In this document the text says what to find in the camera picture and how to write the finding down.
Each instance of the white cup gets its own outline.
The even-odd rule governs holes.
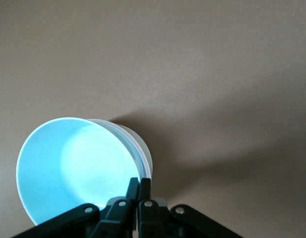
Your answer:
[[[152,177],[149,150],[133,130],[99,119],[59,118],[35,129],[17,160],[21,202],[35,225],[83,203],[103,209],[129,179]]]

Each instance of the cup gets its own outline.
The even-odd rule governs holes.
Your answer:
[[[152,158],[133,130],[106,120],[59,118],[36,128],[17,160],[20,200],[35,225],[84,203],[103,209],[129,179],[152,177]]]

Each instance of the silver screw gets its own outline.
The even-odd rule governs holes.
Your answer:
[[[89,213],[89,212],[92,212],[92,211],[93,211],[92,207],[87,207],[86,209],[84,209],[85,213]]]
[[[120,207],[124,207],[125,205],[126,205],[126,202],[125,202],[125,201],[119,202],[119,206],[120,206]]]
[[[151,207],[151,206],[153,206],[153,203],[151,201],[146,201],[146,202],[144,202],[144,206],[145,207]]]
[[[175,210],[178,214],[183,214],[184,213],[184,209],[182,207],[178,207]]]

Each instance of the beige surface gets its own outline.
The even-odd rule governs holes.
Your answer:
[[[306,0],[0,1],[0,238],[33,226],[20,147],[65,116],[138,132],[170,206],[306,238]]]

